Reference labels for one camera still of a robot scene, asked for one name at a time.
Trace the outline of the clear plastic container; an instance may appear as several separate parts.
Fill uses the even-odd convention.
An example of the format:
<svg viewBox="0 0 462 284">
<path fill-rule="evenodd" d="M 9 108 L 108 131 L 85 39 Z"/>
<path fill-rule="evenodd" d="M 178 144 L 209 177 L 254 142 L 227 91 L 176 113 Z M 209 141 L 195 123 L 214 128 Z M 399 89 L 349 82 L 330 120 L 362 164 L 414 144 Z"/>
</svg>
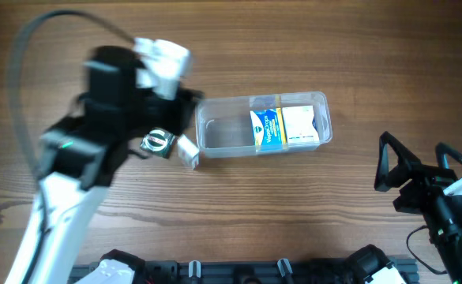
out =
<svg viewBox="0 0 462 284">
<path fill-rule="evenodd" d="M 250 120 L 251 110 L 312 106 L 320 137 L 318 143 L 289 144 L 278 152 L 258 151 Z M 250 95 L 206 99 L 196 115 L 198 147 L 208 158 L 271 155 L 293 151 L 313 151 L 332 139 L 332 122 L 327 98 L 322 92 Z"/>
</svg>

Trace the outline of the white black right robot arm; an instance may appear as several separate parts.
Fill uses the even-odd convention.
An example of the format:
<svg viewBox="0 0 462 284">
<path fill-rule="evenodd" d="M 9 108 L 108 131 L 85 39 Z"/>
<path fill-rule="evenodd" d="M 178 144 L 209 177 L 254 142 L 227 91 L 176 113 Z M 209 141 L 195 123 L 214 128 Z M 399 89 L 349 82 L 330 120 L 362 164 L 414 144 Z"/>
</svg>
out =
<svg viewBox="0 0 462 284">
<path fill-rule="evenodd" d="M 395 210 L 424 218 L 430 243 L 445 266 L 444 271 L 428 269 L 462 283 L 462 152 L 439 143 L 437 165 L 430 166 L 388 132 L 380 135 L 378 150 L 374 189 L 400 190 Z"/>
</svg>

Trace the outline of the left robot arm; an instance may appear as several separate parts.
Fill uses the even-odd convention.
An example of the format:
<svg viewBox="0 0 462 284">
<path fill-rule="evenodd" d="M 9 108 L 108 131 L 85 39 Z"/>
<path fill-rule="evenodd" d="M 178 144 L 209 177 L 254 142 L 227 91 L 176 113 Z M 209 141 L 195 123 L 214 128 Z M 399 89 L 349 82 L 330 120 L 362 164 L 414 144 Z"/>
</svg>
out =
<svg viewBox="0 0 462 284">
<path fill-rule="evenodd" d="M 133 49 L 98 47 L 85 63 L 88 89 L 80 115 L 66 115 L 41 136 L 36 193 L 28 226 L 7 275 L 9 283 L 63 283 L 72 270 L 92 216 L 130 141 L 188 128 L 202 95 L 180 80 L 192 55 L 165 40 Z"/>
</svg>

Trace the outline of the white green medicine box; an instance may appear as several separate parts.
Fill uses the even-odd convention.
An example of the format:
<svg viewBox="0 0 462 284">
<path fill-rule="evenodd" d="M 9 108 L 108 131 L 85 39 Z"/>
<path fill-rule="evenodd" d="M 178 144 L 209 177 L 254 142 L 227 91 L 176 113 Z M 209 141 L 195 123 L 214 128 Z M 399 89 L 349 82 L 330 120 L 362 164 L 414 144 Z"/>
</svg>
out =
<svg viewBox="0 0 462 284">
<path fill-rule="evenodd" d="M 181 135 L 177 139 L 178 157 L 183 164 L 195 170 L 199 165 L 200 151 L 199 148 L 185 135 Z"/>
</svg>

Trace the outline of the white blue medicine box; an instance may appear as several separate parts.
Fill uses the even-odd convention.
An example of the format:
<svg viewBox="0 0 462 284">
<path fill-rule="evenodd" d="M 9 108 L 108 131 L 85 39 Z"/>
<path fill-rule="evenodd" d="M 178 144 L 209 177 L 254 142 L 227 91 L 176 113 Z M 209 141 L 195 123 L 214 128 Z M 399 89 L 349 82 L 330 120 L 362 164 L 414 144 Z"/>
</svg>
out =
<svg viewBox="0 0 462 284">
<path fill-rule="evenodd" d="M 283 107 L 282 115 L 289 144 L 318 143 L 320 141 L 312 106 Z"/>
</svg>

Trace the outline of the blue yellow VapoDrops box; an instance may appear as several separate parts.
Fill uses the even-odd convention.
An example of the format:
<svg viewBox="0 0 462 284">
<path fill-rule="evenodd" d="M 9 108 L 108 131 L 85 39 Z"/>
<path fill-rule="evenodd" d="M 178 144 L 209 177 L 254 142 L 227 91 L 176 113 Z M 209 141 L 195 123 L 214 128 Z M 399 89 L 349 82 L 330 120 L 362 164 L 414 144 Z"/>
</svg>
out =
<svg viewBox="0 0 462 284">
<path fill-rule="evenodd" d="M 279 107 L 251 110 L 250 120 L 254 145 L 258 151 L 278 152 L 287 149 L 284 119 Z"/>
</svg>

